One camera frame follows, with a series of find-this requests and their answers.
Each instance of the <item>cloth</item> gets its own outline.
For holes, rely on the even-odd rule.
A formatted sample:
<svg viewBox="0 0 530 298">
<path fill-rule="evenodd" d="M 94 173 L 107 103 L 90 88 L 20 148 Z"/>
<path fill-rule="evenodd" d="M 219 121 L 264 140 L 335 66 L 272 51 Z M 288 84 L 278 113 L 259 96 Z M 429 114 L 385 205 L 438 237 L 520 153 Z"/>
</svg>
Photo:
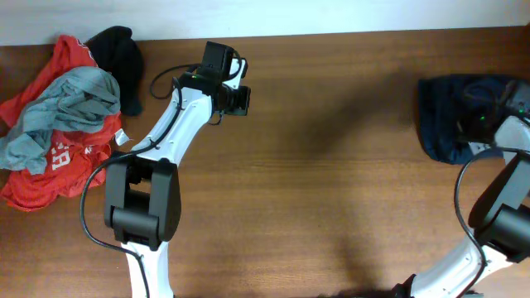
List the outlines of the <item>cloth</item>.
<svg viewBox="0 0 530 298">
<path fill-rule="evenodd" d="M 51 60 L 35 81 L 22 93 L 0 105 L 0 118 L 9 127 L 13 127 L 27 103 L 41 95 L 54 79 L 79 66 L 97 64 L 87 46 L 73 36 L 60 36 Z M 118 113 L 107 116 L 103 129 L 99 132 L 54 131 L 51 135 L 51 149 L 46 154 L 45 173 L 31 175 L 28 170 L 11 172 L 0 196 L 12 207 L 34 211 L 51 204 L 58 195 L 79 195 L 93 169 L 109 158 L 108 143 L 120 127 Z M 105 173 L 105 170 L 99 172 L 90 188 L 102 185 Z"/>
<path fill-rule="evenodd" d="M 99 67 L 109 71 L 121 89 L 120 103 L 124 115 L 137 116 L 142 112 L 138 86 L 143 76 L 142 52 L 131 39 L 133 31 L 124 26 L 113 26 L 101 31 L 86 42 Z"/>
<path fill-rule="evenodd" d="M 46 155 L 45 173 L 32 175 L 28 170 L 14 171 L 0 195 L 9 205 L 23 211 L 42 209 L 59 195 L 69 198 L 79 195 L 90 174 L 110 157 L 108 142 L 120 126 L 119 118 L 109 116 L 105 118 L 104 129 L 97 133 L 55 131 Z M 89 187 L 102 185 L 105 174 L 105 170 L 100 171 Z"/>
<path fill-rule="evenodd" d="M 17 124 L 0 138 L 0 167 L 42 174 L 54 129 L 98 132 L 104 118 L 119 108 L 119 87 L 112 75 L 89 66 L 72 69 L 29 103 Z"/>
<path fill-rule="evenodd" d="M 17 123 L 18 116 L 26 104 L 35 100 L 41 93 L 65 72 L 79 66 L 98 66 L 87 46 L 73 36 L 59 36 L 53 49 L 53 56 L 22 93 L 0 104 L 0 118 L 9 126 Z"/>
<path fill-rule="evenodd" d="M 426 154 L 435 161 L 466 163 L 473 153 L 467 142 L 459 141 L 459 125 L 491 114 L 494 99 L 502 97 L 513 79 L 505 75 L 452 74 L 420 80 L 420 136 Z"/>
</svg>

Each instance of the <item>wooden table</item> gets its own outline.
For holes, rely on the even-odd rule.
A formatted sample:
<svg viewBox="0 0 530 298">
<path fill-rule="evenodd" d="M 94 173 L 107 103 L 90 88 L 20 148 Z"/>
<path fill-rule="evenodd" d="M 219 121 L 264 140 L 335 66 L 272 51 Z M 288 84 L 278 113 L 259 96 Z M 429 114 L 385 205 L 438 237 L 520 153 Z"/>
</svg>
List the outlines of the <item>wooden table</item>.
<svg viewBox="0 0 530 298">
<path fill-rule="evenodd" d="M 414 124 L 417 81 L 451 73 L 529 77 L 524 28 L 407 31 L 217 40 L 249 62 L 244 118 L 204 127 L 185 155 L 182 218 L 169 247 L 179 296 L 315 297 L 390 288 L 427 269 L 463 237 L 452 205 L 459 166 L 429 159 Z M 205 41 L 146 41 L 145 111 L 125 118 L 142 139 L 167 101 L 147 94 L 173 65 L 200 61 Z M 8 99 L 49 59 L 51 46 L 0 48 Z M 157 86 L 165 91 L 169 77 Z M 502 167 L 474 166 L 467 214 Z M 86 216 L 103 223 L 104 188 Z M 530 262 L 477 286 L 487 297 L 526 296 Z M 0 296 L 128 297 L 123 254 L 91 243 L 79 199 L 23 213 L 0 204 Z"/>
</svg>

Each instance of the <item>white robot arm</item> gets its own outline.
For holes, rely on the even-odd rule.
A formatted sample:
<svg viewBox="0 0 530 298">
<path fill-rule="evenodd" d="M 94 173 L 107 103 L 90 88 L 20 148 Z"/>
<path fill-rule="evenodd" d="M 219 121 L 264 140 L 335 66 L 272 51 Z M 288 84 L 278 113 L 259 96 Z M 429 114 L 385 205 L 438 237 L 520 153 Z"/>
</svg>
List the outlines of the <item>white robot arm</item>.
<svg viewBox="0 0 530 298">
<path fill-rule="evenodd" d="M 530 127 L 519 118 L 507 118 L 495 133 L 498 147 L 530 150 Z M 469 238 L 434 267 L 411 276 L 397 298 L 456 298 L 474 281 L 521 262 L 530 253 L 529 209 L 522 205 L 530 190 L 528 155 L 503 152 L 507 167 L 482 194 L 470 215 L 475 237 L 482 245 L 486 266 Z"/>
<path fill-rule="evenodd" d="M 104 218 L 128 252 L 133 298 L 173 297 L 167 248 L 181 216 L 177 169 L 214 113 L 247 114 L 250 89 L 240 86 L 247 67 L 234 49 L 208 42 L 202 63 L 174 79 L 169 106 L 132 149 L 138 154 L 108 166 Z M 150 194 L 129 187 L 141 180 L 151 182 Z"/>
</svg>

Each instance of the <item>clothing pile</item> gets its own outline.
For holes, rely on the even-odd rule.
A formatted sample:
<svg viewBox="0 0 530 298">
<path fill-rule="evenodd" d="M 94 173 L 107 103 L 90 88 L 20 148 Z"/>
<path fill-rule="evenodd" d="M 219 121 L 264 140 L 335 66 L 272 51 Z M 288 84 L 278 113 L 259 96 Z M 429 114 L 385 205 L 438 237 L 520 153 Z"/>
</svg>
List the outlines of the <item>clothing pile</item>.
<svg viewBox="0 0 530 298">
<path fill-rule="evenodd" d="M 137 86 L 143 61 L 131 35 L 126 27 L 109 28 L 90 41 L 94 50 L 60 36 L 35 81 L 0 104 L 0 118 L 11 128 L 0 138 L 0 168 L 12 171 L 0 196 L 9 205 L 33 211 L 59 195 L 79 195 L 110 157 L 120 114 L 142 111 Z M 90 187 L 104 181 L 101 171 Z"/>
</svg>

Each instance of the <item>black cloth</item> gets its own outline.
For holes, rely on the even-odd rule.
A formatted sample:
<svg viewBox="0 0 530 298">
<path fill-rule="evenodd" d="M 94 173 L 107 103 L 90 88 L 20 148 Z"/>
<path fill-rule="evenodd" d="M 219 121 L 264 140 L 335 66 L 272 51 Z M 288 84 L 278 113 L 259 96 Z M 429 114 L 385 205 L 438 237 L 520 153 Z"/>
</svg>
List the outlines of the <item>black cloth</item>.
<svg viewBox="0 0 530 298">
<path fill-rule="evenodd" d="M 137 116 L 142 112 L 138 85 L 143 76 L 142 52 L 131 39 L 133 31 L 125 26 L 113 26 L 90 38 L 85 44 L 98 67 L 110 72 L 120 88 L 121 111 Z"/>
</svg>

